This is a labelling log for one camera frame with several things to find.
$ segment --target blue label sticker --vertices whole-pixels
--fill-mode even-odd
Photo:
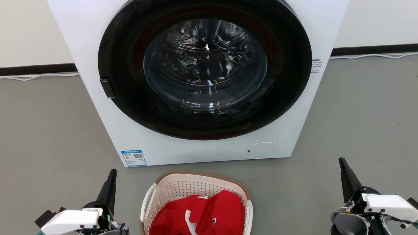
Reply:
[[[142,150],[122,151],[122,156],[125,159],[125,162],[128,165],[128,167],[147,165]]]

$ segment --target door glass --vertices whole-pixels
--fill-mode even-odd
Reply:
[[[144,73],[166,102],[192,112],[219,112],[256,93],[267,71],[261,43],[215,18],[175,24],[153,39]]]

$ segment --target laundry basket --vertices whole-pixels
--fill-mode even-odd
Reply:
[[[211,197],[222,190],[228,190],[240,196],[245,207],[245,224],[242,234],[250,235],[252,203],[245,186],[231,178],[197,171],[169,171],[157,179],[142,202],[141,234],[149,234],[156,215],[167,202],[191,195]]]

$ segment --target white robot part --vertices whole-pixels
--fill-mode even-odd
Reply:
[[[418,220],[418,210],[399,195],[362,194],[362,197],[367,203],[365,212],[382,212],[400,220],[412,222]]]
[[[64,210],[56,214],[41,230],[45,235],[58,235],[84,228],[99,227],[98,211]]]

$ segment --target gray floor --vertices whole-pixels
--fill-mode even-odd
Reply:
[[[329,234],[338,158],[384,194],[418,199],[418,56],[330,61],[291,158],[124,168],[79,77],[0,80],[2,234],[36,234],[45,210],[79,209],[118,170],[115,219],[139,234],[142,199],[173,169],[232,177],[253,196],[252,234]],[[400,231],[394,234],[414,234]]]

